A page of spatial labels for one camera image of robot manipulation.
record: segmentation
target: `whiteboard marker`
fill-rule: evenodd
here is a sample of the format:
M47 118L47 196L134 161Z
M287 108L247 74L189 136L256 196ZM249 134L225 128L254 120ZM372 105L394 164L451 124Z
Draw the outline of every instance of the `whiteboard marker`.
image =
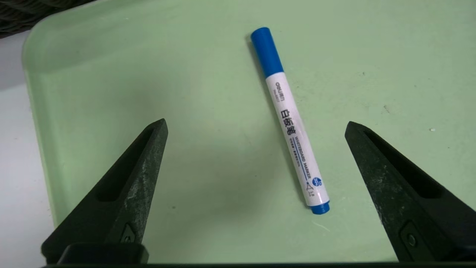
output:
M266 84L286 137L306 204L311 208L312 213L324 214L329 211L329 196L327 196L319 167L312 153L304 124L294 103L271 32L266 27L259 28L251 34L251 41L266 77Z

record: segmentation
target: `chinese characters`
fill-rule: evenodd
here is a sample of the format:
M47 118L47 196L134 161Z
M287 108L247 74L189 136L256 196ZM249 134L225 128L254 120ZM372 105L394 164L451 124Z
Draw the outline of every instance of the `chinese characters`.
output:
M296 130L294 129L293 120L289 117L289 111L283 110L281 111L281 117L283 119L284 126L288 129L288 135L295 134Z

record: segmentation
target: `white marker barrel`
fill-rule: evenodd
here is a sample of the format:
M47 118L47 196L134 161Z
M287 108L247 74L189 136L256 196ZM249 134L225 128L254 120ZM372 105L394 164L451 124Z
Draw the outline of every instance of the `white marker barrel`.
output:
M263 27L251 34L251 40L266 77L281 129L286 137L299 183L307 205L314 214L329 211L329 196L312 152L304 124L294 102L271 32Z

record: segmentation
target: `blue marker end cap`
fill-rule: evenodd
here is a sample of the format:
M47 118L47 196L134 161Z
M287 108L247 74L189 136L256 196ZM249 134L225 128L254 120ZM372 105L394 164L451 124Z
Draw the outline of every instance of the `blue marker end cap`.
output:
M283 66L279 60L278 51L269 28L263 27L254 31L251 34L251 41L266 78L275 73L283 72Z
M310 206L312 213L316 215L322 215L326 213L330 209L329 202L330 201L328 201L327 203L320 204L318 206Z

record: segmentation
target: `dark fabric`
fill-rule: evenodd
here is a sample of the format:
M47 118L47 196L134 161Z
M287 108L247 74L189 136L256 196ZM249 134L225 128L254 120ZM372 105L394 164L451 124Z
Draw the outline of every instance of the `dark fabric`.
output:
M0 38L31 29L41 19L93 0L0 0Z

